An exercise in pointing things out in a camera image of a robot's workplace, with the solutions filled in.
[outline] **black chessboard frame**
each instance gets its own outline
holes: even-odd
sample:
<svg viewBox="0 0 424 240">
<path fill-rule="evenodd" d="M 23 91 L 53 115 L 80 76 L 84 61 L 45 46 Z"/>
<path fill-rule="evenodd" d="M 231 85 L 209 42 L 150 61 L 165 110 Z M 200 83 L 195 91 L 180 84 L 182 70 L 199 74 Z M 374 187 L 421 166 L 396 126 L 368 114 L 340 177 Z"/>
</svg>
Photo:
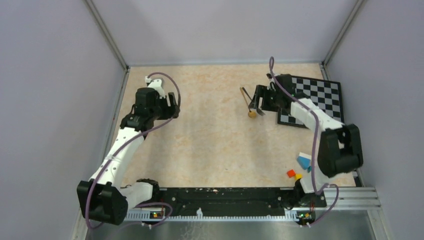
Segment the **black chessboard frame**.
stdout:
<svg viewBox="0 0 424 240">
<path fill-rule="evenodd" d="M 340 82 L 304 76 L 292 76 L 292 81 L 295 84 L 297 93 L 304 92 L 327 115 L 342 123 L 345 122 Z M 306 128 L 300 120 L 281 109 L 277 112 L 277 124 Z"/>
</svg>

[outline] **table surface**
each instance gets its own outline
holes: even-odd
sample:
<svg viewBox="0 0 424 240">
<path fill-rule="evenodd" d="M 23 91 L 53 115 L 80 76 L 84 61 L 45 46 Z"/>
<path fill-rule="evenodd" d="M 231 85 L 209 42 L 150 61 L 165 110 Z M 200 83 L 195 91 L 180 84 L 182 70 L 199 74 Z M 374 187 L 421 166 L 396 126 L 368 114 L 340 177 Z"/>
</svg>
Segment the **table surface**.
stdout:
<svg viewBox="0 0 424 240">
<path fill-rule="evenodd" d="M 317 63 L 275 64 L 274 71 L 323 79 Z M 138 88 L 152 72 L 169 74 L 181 92 L 181 112 L 164 127 L 148 134 L 135 152 L 122 185 L 153 179 L 161 187 L 292 187 L 286 172 L 306 175 L 296 161 L 311 154 L 313 132 L 277 125 L 275 112 L 252 119 L 240 93 L 252 96 L 256 85 L 267 85 L 267 64 L 182 65 L 132 67 L 119 111 L 130 112 Z M 176 91 L 165 80 L 166 92 Z M 155 126 L 163 121 L 156 121 Z M 355 186 L 351 173 L 333 180 Z"/>
</svg>

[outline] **gray floor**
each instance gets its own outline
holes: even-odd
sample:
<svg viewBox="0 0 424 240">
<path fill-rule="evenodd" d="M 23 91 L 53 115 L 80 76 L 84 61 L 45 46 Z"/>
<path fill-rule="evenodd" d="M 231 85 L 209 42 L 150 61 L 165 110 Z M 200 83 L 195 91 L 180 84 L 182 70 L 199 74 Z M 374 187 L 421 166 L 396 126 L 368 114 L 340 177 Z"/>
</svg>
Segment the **gray floor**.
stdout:
<svg viewBox="0 0 424 240">
<path fill-rule="evenodd" d="M 153 230 L 138 224 L 104 225 L 86 240 L 374 240 L 366 211 L 333 211 L 311 228 L 294 222 L 167 222 Z"/>
</svg>

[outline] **red block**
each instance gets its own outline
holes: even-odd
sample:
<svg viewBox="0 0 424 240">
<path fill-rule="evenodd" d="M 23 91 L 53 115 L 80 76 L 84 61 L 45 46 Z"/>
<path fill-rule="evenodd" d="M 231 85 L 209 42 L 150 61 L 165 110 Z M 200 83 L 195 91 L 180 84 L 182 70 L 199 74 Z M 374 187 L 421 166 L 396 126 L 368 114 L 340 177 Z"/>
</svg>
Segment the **red block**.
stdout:
<svg viewBox="0 0 424 240">
<path fill-rule="evenodd" d="M 287 172 L 287 176 L 288 176 L 289 178 L 293 178 L 295 175 L 296 175 L 296 173 L 295 173 L 295 171 L 294 171 L 293 169 L 290 169 L 290 170 Z"/>
</svg>

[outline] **blue block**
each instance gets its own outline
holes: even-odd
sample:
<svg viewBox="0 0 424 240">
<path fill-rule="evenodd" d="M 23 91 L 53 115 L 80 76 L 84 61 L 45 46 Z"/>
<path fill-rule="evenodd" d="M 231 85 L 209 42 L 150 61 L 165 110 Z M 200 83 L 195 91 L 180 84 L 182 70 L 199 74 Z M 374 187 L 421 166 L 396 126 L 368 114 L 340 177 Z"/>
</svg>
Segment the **blue block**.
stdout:
<svg viewBox="0 0 424 240">
<path fill-rule="evenodd" d="M 308 169 L 308 167 L 311 165 L 311 160 L 303 157 L 303 156 L 298 156 L 297 157 L 297 162 L 299 163 L 299 165 L 304 169 Z"/>
</svg>

